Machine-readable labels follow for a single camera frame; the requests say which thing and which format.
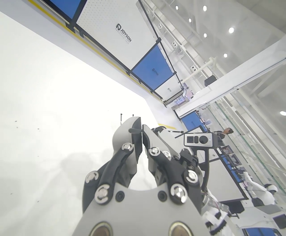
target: blue panel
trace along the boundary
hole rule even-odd
[[[262,236],[258,228],[249,228],[246,229],[249,236]]]
[[[259,228],[263,236],[275,236],[273,229],[271,228]]]
[[[204,124],[202,123],[200,117],[196,112],[192,112],[184,116],[181,120],[184,123],[187,130],[192,130],[201,125],[204,128],[204,130],[207,131],[206,127],[204,126]]]
[[[234,172],[234,170],[231,171],[231,173],[233,174],[233,176],[235,177],[236,181],[238,183],[241,183],[241,180],[238,178],[237,174]]]
[[[173,74],[158,45],[133,69],[133,73],[153,90]]]
[[[229,164],[229,161],[227,160],[226,157],[223,157],[223,160],[224,160],[224,162],[225,162],[226,164]]]
[[[248,228],[246,231],[249,236],[275,236],[272,228]]]
[[[68,17],[73,18],[80,0],[50,0],[61,11],[63,11]]]

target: yellow stripe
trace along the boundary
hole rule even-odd
[[[114,62],[110,61],[104,54],[102,54],[100,51],[98,51],[97,49],[95,49],[91,44],[89,44],[88,42],[86,42],[81,36],[74,34],[72,31],[70,31],[66,25],[64,25],[62,22],[60,22],[56,17],[54,17],[51,13],[49,13],[48,11],[46,11],[44,8],[42,8],[38,3],[32,1],[32,0],[28,0],[33,6],[35,6],[37,9],[39,9],[41,12],[43,12],[44,14],[46,14],[48,17],[50,17],[52,20],[54,20],[57,24],[59,24],[61,27],[63,27],[65,30],[67,30],[69,33],[71,33],[72,35],[74,35],[78,40],[80,40],[82,43],[84,43],[85,45],[87,45],[90,49],[92,49],[94,52],[96,52],[96,54],[98,54],[100,57],[102,57],[105,61],[107,61],[108,63],[110,63],[111,65],[113,65],[116,69],[118,69],[123,75],[125,75],[127,78],[131,79],[133,82],[135,82],[136,84],[138,84],[140,87],[142,87],[143,89],[145,89],[147,92],[149,92],[150,95],[152,95],[154,98],[156,98],[158,101],[162,102],[158,97],[154,96],[149,89],[147,89],[145,86],[143,86],[142,84],[140,84],[137,80],[135,80],[134,78],[132,78],[131,76],[129,76],[128,74],[126,74],[126,71],[121,69],[118,65],[116,65]]]
[[[164,127],[166,127],[167,129],[176,130],[176,128],[175,128],[175,127],[168,126],[168,125],[165,125],[165,124],[158,124],[158,125],[160,125],[160,126],[164,126]]]

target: ceiling light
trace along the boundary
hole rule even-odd
[[[234,28],[230,27],[229,28],[229,33],[233,33],[234,32]]]

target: metal bolt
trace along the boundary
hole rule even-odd
[[[182,196],[184,196],[184,191],[180,187],[175,187],[174,191],[175,191],[175,195],[178,198],[181,198]]]
[[[108,200],[108,189],[109,189],[109,185],[108,184],[103,184],[101,185],[95,192],[94,195],[94,199],[97,203],[99,204],[103,204],[105,202],[107,202]]]
[[[97,180],[99,177],[99,173],[97,171],[89,172],[86,176],[86,183],[88,184],[90,181]]]
[[[124,145],[124,149],[129,149],[129,148],[131,148],[131,145],[130,145],[130,144],[125,144],[125,145]]]
[[[159,148],[152,148],[149,150],[149,152],[152,156],[158,156],[160,154],[160,149]]]
[[[198,182],[198,175],[196,174],[196,172],[194,172],[193,170],[188,170],[188,172],[189,175],[186,177],[187,181],[193,184]]]
[[[174,159],[176,159],[176,160],[180,160],[180,159],[181,159],[181,155],[180,155],[180,154],[178,154],[177,156],[174,156]]]
[[[102,200],[103,198],[105,198],[106,196],[107,196],[107,194],[108,194],[108,191],[106,190],[106,189],[100,189],[99,191],[98,191],[98,198],[100,199],[100,200]]]
[[[152,148],[152,153],[153,154],[157,154],[159,152],[159,149],[158,148]]]
[[[181,200],[182,203],[185,203],[187,201],[187,190],[184,186],[180,184],[173,184],[170,189],[170,193],[172,196],[176,196]]]
[[[131,150],[133,149],[133,146],[132,146],[131,143],[127,142],[127,143],[124,143],[124,144],[122,145],[122,150],[124,150],[124,149],[131,151]]]
[[[168,151],[162,151],[162,153],[165,155],[165,157],[167,157],[169,160],[171,160],[171,158],[172,158],[171,153],[169,153]]]

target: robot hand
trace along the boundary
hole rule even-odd
[[[137,172],[142,140],[157,188],[128,188]],[[140,117],[114,133],[114,154],[85,179],[83,216],[73,236],[209,236],[200,213],[202,173],[198,160],[164,128],[151,130]]]

